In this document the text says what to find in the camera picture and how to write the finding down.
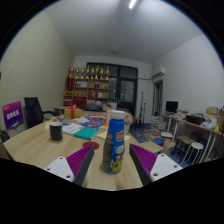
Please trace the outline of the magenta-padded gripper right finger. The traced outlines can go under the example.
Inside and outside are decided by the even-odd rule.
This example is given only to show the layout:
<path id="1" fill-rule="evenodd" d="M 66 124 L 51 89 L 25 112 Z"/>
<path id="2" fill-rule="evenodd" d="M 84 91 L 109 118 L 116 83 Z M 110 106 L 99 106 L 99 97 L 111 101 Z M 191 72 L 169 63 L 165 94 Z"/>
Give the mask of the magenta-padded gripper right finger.
<path id="1" fill-rule="evenodd" d="M 129 154 L 133 159 L 143 185 L 150 184 L 182 169 L 166 154 L 156 155 L 134 144 L 129 146 Z"/>

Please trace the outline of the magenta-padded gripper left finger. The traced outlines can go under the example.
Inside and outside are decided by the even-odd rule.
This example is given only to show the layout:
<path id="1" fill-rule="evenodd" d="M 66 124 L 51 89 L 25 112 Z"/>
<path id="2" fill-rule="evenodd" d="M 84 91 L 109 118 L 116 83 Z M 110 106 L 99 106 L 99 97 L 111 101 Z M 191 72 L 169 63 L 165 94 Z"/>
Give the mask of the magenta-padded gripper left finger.
<path id="1" fill-rule="evenodd" d="M 68 157 L 59 156 L 45 171 L 81 186 L 93 156 L 93 146 L 84 147 Z"/>

